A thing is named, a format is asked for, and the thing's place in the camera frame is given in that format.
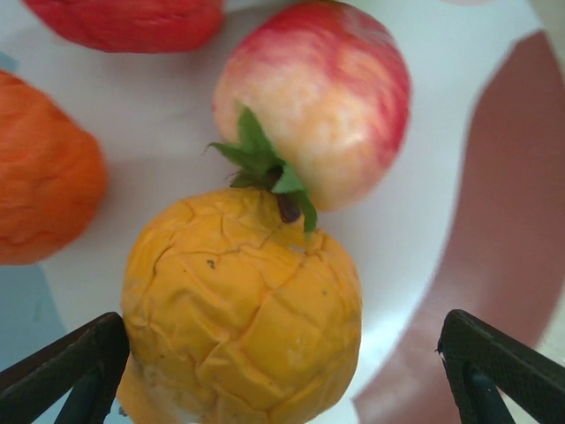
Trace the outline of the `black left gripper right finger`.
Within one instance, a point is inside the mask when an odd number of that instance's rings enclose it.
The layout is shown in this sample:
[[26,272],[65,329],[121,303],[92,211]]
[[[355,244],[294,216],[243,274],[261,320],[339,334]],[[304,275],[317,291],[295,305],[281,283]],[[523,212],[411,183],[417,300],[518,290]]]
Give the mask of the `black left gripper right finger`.
[[513,423],[501,393],[539,423],[564,422],[564,367],[474,315],[450,311],[437,352],[462,423]]

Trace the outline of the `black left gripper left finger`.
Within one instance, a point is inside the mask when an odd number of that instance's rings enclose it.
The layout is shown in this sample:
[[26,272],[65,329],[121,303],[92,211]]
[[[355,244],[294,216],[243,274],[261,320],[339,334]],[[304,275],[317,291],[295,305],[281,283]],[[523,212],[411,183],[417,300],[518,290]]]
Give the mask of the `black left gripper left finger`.
[[104,422],[129,353],[121,316],[98,316],[1,372],[1,422],[32,423],[63,395],[56,423]]

